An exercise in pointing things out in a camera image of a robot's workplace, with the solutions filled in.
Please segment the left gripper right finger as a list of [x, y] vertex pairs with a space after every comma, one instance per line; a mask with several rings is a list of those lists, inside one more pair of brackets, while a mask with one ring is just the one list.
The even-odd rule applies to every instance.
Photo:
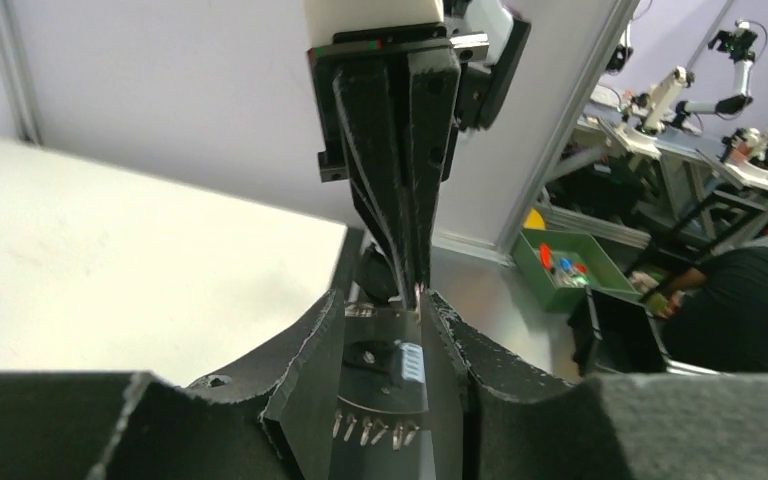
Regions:
[[569, 384], [420, 297], [439, 479], [768, 479], [768, 375]]

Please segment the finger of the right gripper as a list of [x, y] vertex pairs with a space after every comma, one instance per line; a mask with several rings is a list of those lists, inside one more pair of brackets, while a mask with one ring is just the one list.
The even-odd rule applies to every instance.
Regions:
[[430, 279], [431, 236], [451, 132], [460, 65], [449, 48], [411, 53], [408, 67], [407, 257], [409, 288]]
[[405, 239], [401, 158], [386, 63], [348, 61], [336, 69], [332, 88], [351, 154], [354, 189], [375, 223], [371, 231], [385, 251], [402, 303], [415, 306], [415, 269]]

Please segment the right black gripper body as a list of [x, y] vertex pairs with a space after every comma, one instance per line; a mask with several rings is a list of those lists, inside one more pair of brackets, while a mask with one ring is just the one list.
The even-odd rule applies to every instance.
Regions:
[[323, 182], [349, 177], [342, 145], [333, 78], [339, 66], [358, 60], [381, 60], [397, 65], [410, 53], [449, 49], [465, 63], [484, 60], [490, 47], [485, 32], [449, 33], [441, 23], [338, 32], [328, 43], [308, 49], [308, 65], [318, 110], [324, 150], [317, 154]]

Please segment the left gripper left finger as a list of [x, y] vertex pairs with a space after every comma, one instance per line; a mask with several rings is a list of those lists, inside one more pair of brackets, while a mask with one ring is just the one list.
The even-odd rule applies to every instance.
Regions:
[[0, 372], [0, 479], [324, 479], [344, 295], [187, 387], [147, 371]]

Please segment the metal disc with keyrings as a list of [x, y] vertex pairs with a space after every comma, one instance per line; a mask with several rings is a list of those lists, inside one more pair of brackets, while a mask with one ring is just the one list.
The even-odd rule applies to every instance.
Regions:
[[434, 479], [423, 349], [417, 315], [350, 303], [331, 479]]

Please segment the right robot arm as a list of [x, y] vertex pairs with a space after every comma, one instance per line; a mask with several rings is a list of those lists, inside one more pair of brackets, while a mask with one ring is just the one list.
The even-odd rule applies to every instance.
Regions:
[[357, 285], [414, 308], [458, 137], [494, 123], [531, 25], [500, 1], [308, 1], [304, 13], [320, 176], [349, 183], [373, 239]]

